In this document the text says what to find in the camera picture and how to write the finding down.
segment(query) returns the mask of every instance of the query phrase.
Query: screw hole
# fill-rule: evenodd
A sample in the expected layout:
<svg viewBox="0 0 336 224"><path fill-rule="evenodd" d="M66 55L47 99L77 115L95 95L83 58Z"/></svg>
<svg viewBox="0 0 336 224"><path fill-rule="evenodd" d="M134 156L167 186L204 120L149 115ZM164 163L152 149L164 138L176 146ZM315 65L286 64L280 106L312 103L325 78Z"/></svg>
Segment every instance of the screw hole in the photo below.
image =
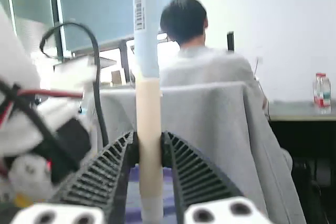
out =
<svg viewBox="0 0 336 224"><path fill-rule="evenodd" d="M54 218L55 218L54 212L51 211L45 212L37 217L35 224L50 224L53 222Z"/></svg>
<svg viewBox="0 0 336 224"><path fill-rule="evenodd" d="M215 219L213 214L206 209L196 210L193 217L196 223L210 223Z"/></svg>
<svg viewBox="0 0 336 224"><path fill-rule="evenodd" d="M243 203L235 203L231 205L231 212L234 215L250 215L251 209Z"/></svg>
<svg viewBox="0 0 336 224"><path fill-rule="evenodd" d="M82 215L75 221L74 224L93 224L94 218L92 215Z"/></svg>

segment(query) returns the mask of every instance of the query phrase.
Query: black cable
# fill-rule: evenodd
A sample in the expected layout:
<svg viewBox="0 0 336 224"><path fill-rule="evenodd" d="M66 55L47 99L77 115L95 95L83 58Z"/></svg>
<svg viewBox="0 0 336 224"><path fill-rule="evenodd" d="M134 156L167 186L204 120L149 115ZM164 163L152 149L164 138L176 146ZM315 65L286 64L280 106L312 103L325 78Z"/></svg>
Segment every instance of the black cable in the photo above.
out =
<svg viewBox="0 0 336 224"><path fill-rule="evenodd" d="M17 106L22 112L24 112L28 116L28 118L33 122L33 124L43 135L43 138L46 142L51 143L52 146L59 149L56 151L60 151L62 153L62 157L67 161L68 165L73 170L78 170L79 168L78 162L73 159L72 155L68 153L68 151L65 148L57 144L60 143L58 136L56 134L53 134L48 129L48 127L42 121L42 119L36 113L36 111L29 106L27 101L24 98L18 96L16 92L2 80L0 80L0 91L5 95L5 97L12 100L15 103L15 106Z"/></svg>
<svg viewBox="0 0 336 224"><path fill-rule="evenodd" d="M67 25L73 25L81 28L84 30L87 35L89 36L92 47L93 47L93 57L94 57L94 64L97 67L97 74L96 74L96 80L93 82L93 97L94 97L94 105L96 106L96 112L97 112L97 118L98 118L98 123L101 131L101 137L103 141L103 146L106 146L109 143L108 135L107 135L107 129L103 117L103 112L101 109L101 102L100 102L100 90L99 90L99 84L100 84L100 57L99 57L99 46L97 39L93 35L92 31L84 24L76 23L76 22L64 22L61 24L56 25L55 27L51 28L49 31L47 31L40 42L40 50L41 52L46 55L48 58L51 58L49 55L47 55L44 52L44 46L47 42L47 40L57 31L59 30L62 26L67 26Z"/></svg>

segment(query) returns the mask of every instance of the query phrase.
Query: red wire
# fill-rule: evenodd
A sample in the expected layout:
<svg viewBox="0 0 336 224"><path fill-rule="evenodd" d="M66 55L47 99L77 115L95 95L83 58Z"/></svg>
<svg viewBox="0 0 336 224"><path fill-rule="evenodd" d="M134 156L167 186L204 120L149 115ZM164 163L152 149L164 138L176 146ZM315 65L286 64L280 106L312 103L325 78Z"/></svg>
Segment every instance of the red wire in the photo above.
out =
<svg viewBox="0 0 336 224"><path fill-rule="evenodd" d="M27 89L27 90L18 90L17 95L45 95L48 97L68 97L68 98L75 98L75 99L82 99L82 93L74 93L74 92L66 92L66 91L55 91L55 90L45 90L45 89ZM8 106L6 107L4 113L0 116L0 126L4 122L6 115L10 112L10 109L13 105L13 102L9 102Z"/></svg>

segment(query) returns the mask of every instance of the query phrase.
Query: person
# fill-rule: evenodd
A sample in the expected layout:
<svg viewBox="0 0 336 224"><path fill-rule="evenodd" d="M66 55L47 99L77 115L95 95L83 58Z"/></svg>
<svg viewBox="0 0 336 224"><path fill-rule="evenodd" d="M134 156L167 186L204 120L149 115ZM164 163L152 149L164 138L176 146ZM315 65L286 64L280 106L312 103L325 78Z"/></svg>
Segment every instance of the person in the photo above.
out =
<svg viewBox="0 0 336 224"><path fill-rule="evenodd" d="M260 107L266 107L267 99L249 62L233 52L205 46L208 19L199 1L172 0L161 14L160 26L180 46L172 63L160 69L162 87L243 81L252 88Z"/></svg>

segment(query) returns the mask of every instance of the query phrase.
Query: barcode label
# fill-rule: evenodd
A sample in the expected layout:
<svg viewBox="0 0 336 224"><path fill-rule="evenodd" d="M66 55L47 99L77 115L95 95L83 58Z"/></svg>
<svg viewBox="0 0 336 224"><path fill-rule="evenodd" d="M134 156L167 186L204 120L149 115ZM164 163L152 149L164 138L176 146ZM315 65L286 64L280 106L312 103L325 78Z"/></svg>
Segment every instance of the barcode label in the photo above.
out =
<svg viewBox="0 0 336 224"><path fill-rule="evenodd" d="M134 30L145 30L144 0L134 0L134 12Z"/></svg>
<svg viewBox="0 0 336 224"><path fill-rule="evenodd" d="M146 28L145 15L146 6L145 0L134 0L134 32L144 31Z"/></svg>

